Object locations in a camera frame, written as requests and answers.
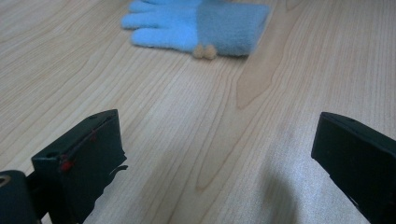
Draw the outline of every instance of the wooden table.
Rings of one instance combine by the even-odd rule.
[[[129,168],[85,223],[367,223],[310,152],[321,111],[396,138],[396,2],[262,3],[255,53],[207,61],[131,46],[129,0],[1,1],[1,170],[117,108]]]

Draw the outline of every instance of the table surface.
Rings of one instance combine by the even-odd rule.
[[[1,170],[117,108],[129,168],[85,223],[367,223],[310,152],[322,111],[396,138],[396,1],[255,2],[257,50],[208,61],[132,46],[126,0],[1,1]]]

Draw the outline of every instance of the black plastic part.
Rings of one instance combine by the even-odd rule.
[[[0,173],[0,223],[82,223],[126,157],[117,110],[84,119],[33,156],[35,171]]]
[[[84,119],[33,156],[53,223],[82,223],[126,160],[117,110]]]
[[[0,223],[39,223],[24,173],[0,172],[0,201]]]
[[[312,158],[371,223],[396,223],[396,142],[354,119],[323,112]]]

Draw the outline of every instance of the screw hole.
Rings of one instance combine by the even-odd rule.
[[[11,177],[9,175],[0,175],[0,188],[5,186]]]
[[[59,152],[49,152],[47,158],[55,158],[59,155]]]

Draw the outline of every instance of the glove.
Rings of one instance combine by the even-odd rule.
[[[195,57],[242,56],[255,49],[269,7],[220,0],[136,0],[121,27],[133,44],[177,49]]]

